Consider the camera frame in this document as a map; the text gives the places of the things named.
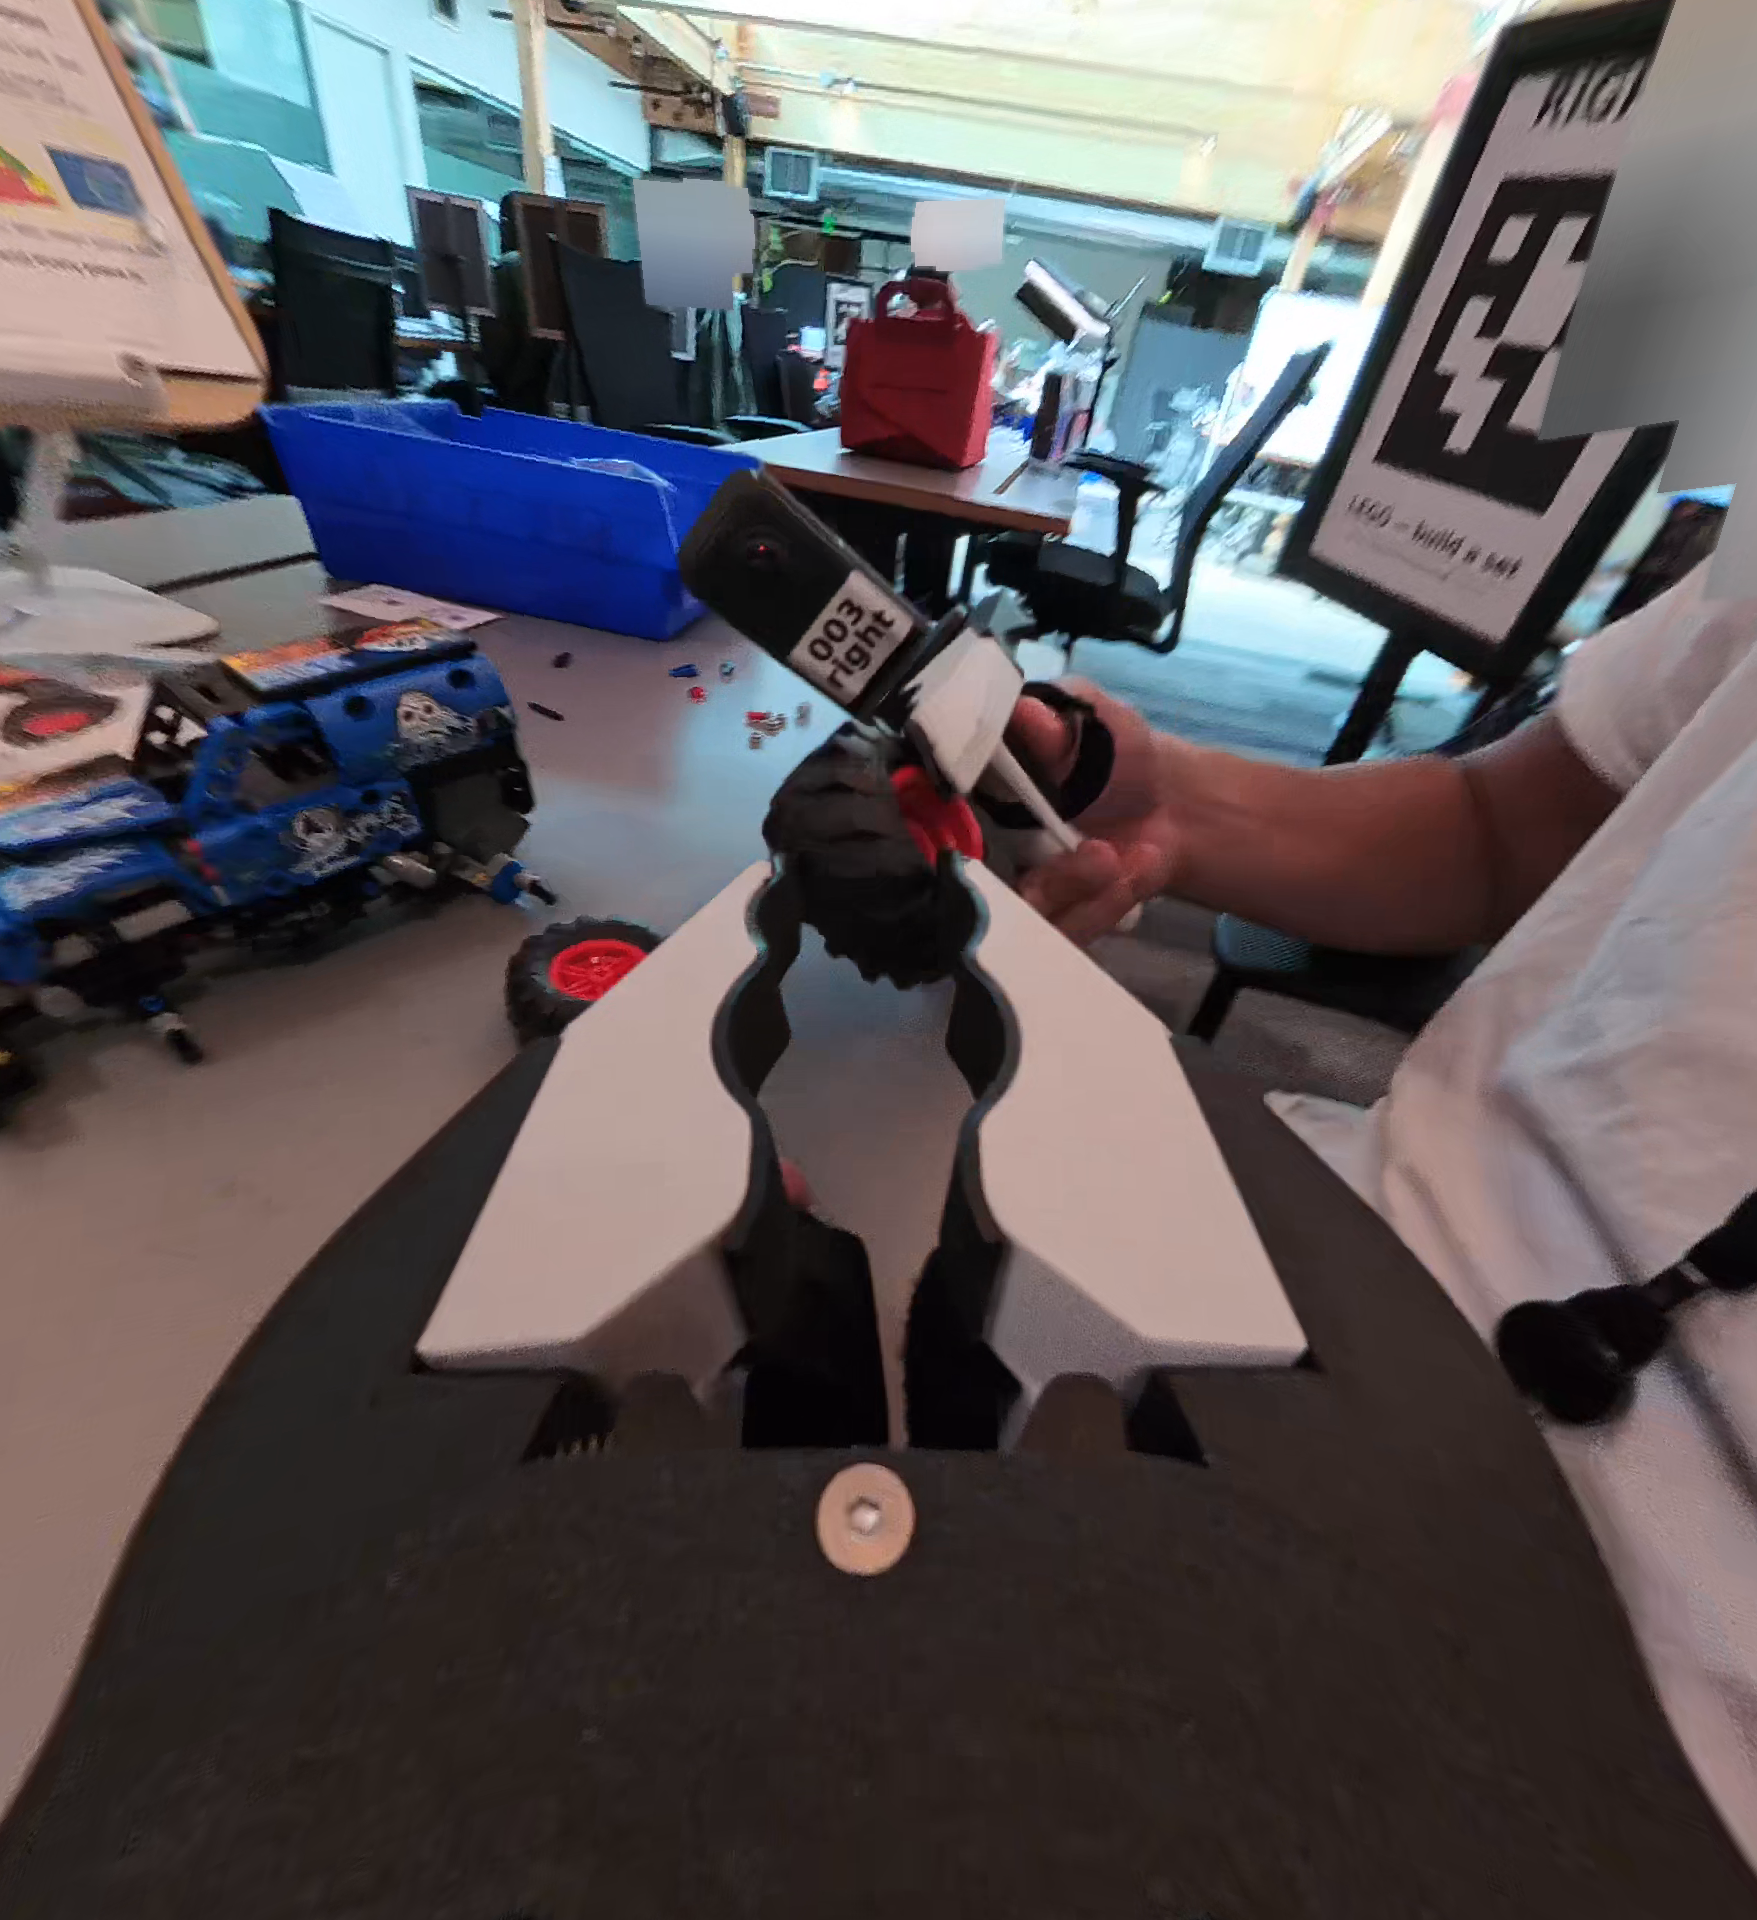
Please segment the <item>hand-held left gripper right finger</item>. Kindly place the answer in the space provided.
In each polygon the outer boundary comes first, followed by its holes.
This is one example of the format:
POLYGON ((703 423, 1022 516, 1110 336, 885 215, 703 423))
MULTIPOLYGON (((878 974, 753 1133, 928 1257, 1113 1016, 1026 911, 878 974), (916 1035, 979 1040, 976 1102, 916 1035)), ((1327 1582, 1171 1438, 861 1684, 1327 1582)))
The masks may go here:
POLYGON ((1307 1358, 1169 1031, 981 862, 945 866, 940 1435, 1017 1442, 1062 1380, 1125 1421, 1169 1376, 1307 1358))

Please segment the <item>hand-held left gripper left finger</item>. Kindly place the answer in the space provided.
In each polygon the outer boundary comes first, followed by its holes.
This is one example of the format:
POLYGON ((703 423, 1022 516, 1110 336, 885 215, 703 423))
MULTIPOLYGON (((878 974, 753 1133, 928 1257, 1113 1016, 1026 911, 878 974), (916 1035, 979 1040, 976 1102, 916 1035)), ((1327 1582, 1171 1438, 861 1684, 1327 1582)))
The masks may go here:
POLYGON ((674 1376, 742 1409, 731 1268, 784 1194, 761 1091, 800 937, 758 862, 564 1029, 418 1337, 427 1371, 674 1376))

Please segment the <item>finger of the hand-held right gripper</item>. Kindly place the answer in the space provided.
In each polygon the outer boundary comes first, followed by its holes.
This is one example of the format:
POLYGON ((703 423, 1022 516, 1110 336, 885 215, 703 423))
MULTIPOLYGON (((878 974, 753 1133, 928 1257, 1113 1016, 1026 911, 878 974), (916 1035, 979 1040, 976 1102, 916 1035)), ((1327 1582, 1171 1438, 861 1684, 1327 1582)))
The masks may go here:
POLYGON ((976 788, 1022 683, 1021 666, 998 642, 951 642, 905 683, 905 739, 944 793, 976 788))

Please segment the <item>black rubber toy tire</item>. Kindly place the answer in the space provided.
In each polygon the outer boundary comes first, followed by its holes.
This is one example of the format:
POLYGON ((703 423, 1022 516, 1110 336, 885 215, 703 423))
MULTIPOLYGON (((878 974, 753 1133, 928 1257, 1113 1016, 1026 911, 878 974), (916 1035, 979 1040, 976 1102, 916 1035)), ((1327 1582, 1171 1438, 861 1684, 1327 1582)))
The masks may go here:
POLYGON ((842 724, 784 778, 763 833, 824 951, 910 991, 950 976, 976 908, 966 860, 934 868, 914 847, 889 788, 899 767, 919 767, 903 741, 842 724))

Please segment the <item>person's right forearm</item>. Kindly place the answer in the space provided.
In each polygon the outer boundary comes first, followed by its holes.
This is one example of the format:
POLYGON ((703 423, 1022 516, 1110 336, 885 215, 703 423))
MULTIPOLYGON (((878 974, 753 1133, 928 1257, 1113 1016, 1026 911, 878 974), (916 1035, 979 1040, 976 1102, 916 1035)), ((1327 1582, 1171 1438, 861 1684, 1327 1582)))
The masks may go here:
POLYGON ((1488 948, 1622 803, 1554 716, 1466 755, 1224 760, 1180 881, 1229 916, 1378 956, 1488 948))

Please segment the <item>person's right hand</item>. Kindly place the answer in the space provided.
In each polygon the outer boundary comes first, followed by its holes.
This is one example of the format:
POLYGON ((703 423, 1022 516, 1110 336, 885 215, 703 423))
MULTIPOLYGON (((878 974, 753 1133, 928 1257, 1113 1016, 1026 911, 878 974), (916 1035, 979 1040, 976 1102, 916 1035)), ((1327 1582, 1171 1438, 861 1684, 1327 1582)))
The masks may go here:
POLYGON ((1229 755, 1156 730, 1085 682, 1035 686, 1014 707, 1009 745, 1054 791, 1087 767, 1095 732, 1110 739, 1100 796, 1075 819, 1071 852, 1036 852, 1021 898, 1079 943, 1120 929, 1150 900, 1186 900, 1208 878, 1200 839, 1229 816, 1240 765, 1229 755))

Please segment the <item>scattered small brick pieces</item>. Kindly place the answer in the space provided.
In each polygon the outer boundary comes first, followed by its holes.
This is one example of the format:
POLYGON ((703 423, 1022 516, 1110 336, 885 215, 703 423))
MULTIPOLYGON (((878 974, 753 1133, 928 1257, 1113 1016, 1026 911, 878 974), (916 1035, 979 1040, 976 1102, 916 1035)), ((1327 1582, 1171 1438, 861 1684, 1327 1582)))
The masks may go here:
POLYGON ((599 706, 633 701, 640 693, 650 697, 671 686, 671 706, 685 711, 705 709, 712 713, 728 711, 742 722, 750 742, 771 741, 789 732, 794 724, 802 730, 810 724, 812 711, 807 699, 771 699, 753 706, 746 697, 758 687, 758 663, 745 653, 721 650, 707 660, 679 660, 671 650, 660 657, 643 660, 632 652, 595 652, 559 650, 551 655, 545 677, 541 677, 518 706, 549 722, 581 717, 599 706))

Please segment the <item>black office chair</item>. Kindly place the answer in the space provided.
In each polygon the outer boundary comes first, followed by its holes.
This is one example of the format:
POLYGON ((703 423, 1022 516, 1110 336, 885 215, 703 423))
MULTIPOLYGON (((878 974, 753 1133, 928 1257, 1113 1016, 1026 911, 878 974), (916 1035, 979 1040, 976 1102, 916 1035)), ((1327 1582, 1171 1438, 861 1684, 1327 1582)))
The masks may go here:
POLYGON ((1310 397, 1329 356, 1329 343, 1293 353, 1265 399, 1189 484, 1177 510, 1174 564, 1166 584, 1130 561, 1142 501, 1166 488, 1140 461, 1088 449, 1072 453, 1065 461, 1066 469, 1091 473, 1116 490, 1113 545, 1100 550, 1059 537, 1019 532, 986 541, 985 580, 1026 609, 1009 638, 1050 638, 1061 642, 1065 653, 1076 642, 1128 643, 1154 657, 1174 653, 1200 541, 1274 430, 1310 397))

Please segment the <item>black toy wheel red rim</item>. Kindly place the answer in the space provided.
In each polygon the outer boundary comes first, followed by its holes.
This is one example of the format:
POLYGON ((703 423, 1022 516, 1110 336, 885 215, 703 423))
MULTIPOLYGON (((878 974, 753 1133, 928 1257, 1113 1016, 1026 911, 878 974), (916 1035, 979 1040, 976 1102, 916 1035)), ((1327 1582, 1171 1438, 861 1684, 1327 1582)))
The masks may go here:
POLYGON ((662 946, 622 919, 568 919, 533 932, 506 962, 506 1025, 520 1047, 559 1037, 662 946))

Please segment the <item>red bag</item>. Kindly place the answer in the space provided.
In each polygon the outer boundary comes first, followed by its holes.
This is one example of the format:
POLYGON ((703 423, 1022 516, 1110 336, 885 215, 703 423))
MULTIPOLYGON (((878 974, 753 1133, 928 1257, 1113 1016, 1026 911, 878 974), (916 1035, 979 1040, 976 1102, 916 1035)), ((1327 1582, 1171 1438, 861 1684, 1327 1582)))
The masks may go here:
POLYGON ((845 332, 836 397, 847 453, 962 471, 982 464, 998 341, 953 298, 950 277, 885 282, 845 332))

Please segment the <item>blue plastic bin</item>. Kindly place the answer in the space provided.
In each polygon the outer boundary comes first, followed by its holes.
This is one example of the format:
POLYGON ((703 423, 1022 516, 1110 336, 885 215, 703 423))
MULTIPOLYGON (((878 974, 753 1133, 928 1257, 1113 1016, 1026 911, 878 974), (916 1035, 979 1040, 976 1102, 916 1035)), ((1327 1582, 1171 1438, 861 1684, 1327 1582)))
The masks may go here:
POLYGON ((703 607, 679 541, 746 445, 703 447, 451 401, 260 412, 314 554, 341 583, 671 642, 703 607))

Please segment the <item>small white paper card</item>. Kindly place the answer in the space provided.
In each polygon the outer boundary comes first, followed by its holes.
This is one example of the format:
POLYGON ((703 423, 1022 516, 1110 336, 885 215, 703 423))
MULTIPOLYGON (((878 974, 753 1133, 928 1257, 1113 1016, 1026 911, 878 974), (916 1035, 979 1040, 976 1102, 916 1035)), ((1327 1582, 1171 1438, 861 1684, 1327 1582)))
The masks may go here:
POLYGON ((333 591, 320 597, 320 606, 370 623, 421 622, 443 631, 472 631, 501 618, 492 609, 391 586, 333 591))

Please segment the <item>black foam microphone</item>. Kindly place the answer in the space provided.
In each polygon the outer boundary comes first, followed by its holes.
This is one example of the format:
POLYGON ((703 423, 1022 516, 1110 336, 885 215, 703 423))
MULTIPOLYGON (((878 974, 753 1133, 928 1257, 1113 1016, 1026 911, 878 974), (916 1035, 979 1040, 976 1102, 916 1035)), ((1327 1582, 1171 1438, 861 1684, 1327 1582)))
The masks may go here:
POLYGON ((1519 1395, 1564 1427, 1600 1427, 1633 1400, 1671 1307, 1647 1286, 1610 1286, 1509 1309, 1493 1351, 1519 1395))

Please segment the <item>black framed marker sign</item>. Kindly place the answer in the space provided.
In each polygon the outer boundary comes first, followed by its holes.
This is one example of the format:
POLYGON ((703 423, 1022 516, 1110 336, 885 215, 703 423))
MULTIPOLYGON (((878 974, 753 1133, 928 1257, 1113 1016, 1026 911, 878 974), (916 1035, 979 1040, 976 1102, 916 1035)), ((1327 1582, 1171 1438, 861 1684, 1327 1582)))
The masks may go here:
POLYGON ((1487 55, 1277 569, 1384 631, 1327 765, 1432 655, 1485 695, 1537 660, 1671 423, 1547 437, 1660 1, 1528 15, 1487 55))

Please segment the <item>blue toy brick truck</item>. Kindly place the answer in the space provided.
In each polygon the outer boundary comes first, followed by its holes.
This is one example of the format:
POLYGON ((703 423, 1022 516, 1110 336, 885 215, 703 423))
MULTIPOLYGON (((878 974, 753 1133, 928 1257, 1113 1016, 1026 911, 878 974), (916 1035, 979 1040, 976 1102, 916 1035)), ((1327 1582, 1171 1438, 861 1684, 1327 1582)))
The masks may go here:
POLYGON ((0 662, 16 748, 0 780, 0 1132, 40 1082, 33 1043, 124 1020, 204 1058, 176 1002, 225 953, 326 943, 458 889, 554 905, 520 857, 535 788, 499 669, 427 620, 154 673, 114 753, 116 699, 0 662))

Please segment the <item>black chair back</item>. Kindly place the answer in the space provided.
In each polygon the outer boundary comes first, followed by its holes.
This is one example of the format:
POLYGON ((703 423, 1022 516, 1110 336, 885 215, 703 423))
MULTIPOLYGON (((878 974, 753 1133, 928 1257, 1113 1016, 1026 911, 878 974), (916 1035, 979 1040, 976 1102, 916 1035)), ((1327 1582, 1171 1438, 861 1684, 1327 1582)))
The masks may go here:
POLYGON ((395 397, 393 244, 272 207, 267 253, 275 395, 395 397))

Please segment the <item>instruction board on white stand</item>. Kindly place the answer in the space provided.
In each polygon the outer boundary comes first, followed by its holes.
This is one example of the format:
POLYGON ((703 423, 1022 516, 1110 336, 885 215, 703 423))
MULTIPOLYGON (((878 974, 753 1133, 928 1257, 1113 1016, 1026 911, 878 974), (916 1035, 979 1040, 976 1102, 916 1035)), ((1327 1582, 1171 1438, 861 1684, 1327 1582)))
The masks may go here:
POLYGON ((57 562, 81 434, 250 419, 266 353, 95 4, 0 1, 0 427, 30 437, 0 655, 141 660, 217 623, 57 562))

